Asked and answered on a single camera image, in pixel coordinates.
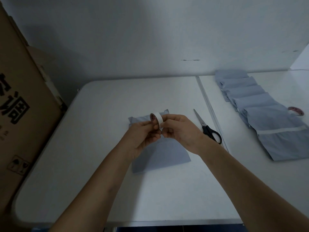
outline black scissors handle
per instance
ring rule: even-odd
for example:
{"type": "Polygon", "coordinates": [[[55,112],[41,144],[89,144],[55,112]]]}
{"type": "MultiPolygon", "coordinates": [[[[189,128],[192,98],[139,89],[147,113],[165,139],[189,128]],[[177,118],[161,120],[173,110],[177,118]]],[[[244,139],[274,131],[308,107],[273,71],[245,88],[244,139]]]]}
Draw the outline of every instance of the black scissors handle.
{"type": "Polygon", "coordinates": [[[218,137],[220,138],[220,142],[217,142],[217,143],[218,143],[218,144],[221,144],[221,143],[222,143],[221,135],[220,135],[217,131],[211,129],[208,125],[202,126],[202,128],[203,128],[203,134],[207,135],[207,136],[210,137],[212,140],[215,140],[215,141],[217,142],[217,140],[216,140],[216,139],[214,138],[214,136],[213,136],[213,133],[215,133],[215,134],[218,135],[218,137]]]}

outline chinese character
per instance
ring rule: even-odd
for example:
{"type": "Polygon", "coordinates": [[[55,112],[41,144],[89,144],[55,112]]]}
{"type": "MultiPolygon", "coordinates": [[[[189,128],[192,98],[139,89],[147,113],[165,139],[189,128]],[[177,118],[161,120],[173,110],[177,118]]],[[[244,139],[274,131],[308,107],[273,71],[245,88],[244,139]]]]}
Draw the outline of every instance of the chinese character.
{"type": "Polygon", "coordinates": [[[4,96],[4,90],[8,92],[11,89],[11,86],[6,82],[4,79],[5,75],[3,73],[0,73],[0,96],[4,96]]]}
{"type": "Polygon", "coordinates": [[[18,97],[18,92],[15,91],[14,97],[9,95],[8,100],[0,106],[0,110],[2,110],[2,116],[8,114],[8,117],[11,118],[12,124],[17,124],[21,117],[29,110],[30,106],[26,103],[26,101],[20,96],[18,97]]]}

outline scissors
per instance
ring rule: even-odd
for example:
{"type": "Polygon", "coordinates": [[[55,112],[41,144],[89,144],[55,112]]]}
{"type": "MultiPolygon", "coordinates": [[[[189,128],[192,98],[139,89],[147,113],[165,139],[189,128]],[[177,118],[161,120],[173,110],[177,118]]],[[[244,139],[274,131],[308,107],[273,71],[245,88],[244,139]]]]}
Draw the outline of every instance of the scissors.
{"type": "Polygon", "coordinates": [[[222,143],[222,138],[220,136],[220,134],[215,131],[215,130],[212,130],[207,124],[205,124],[205,122],[202,120],[202,118],[200,117],[200,115],[196,112],[195,109],[193,109],[198,120],[200,121],[201,125],[202,125],[202,128],[203,128],[203,134],[207,135],[208,137],[210,137],[212,140],[215,140],[218,144],[221,144],[222,143]],[[220,138],[220,142],[218,142],[215,138],[214,138],[214,135],[213,133],[215,133],[216,135],[218,135],[218,137],[220,138]]]}

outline forearm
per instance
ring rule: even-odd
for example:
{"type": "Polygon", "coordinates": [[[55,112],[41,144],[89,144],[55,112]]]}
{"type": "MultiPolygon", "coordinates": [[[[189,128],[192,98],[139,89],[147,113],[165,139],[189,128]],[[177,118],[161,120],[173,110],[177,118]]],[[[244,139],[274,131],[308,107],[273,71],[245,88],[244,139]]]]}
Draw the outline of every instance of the forearm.
{"type": "Polygon", "coordinates": [[[205,138],[200,153],[249,231],[305,231],[309,219],[247,170],[224,148],[205,138]]]}
{"type": "Polygon", "coordinates": [[[128,156],[125,150],[117,145],[50,231],[103,231],[131,163],[128,156]]]}

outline white wall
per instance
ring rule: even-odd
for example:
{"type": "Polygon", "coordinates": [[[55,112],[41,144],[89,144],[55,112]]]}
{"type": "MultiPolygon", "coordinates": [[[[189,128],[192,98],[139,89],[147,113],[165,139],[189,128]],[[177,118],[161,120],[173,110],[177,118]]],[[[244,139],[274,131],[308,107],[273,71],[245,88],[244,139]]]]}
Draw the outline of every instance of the white wall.
{"type": "Polygon", "coordinates": [[[309,45],[303,50],[299,57],[291,66],[292,70],[306,69],[309,70],[309,45]]]}
{"type": "Polygon", "coordinates": [[[286,70],[309,41],[309,0],[1,1],[67,103],[103,78],[286,70]]]}

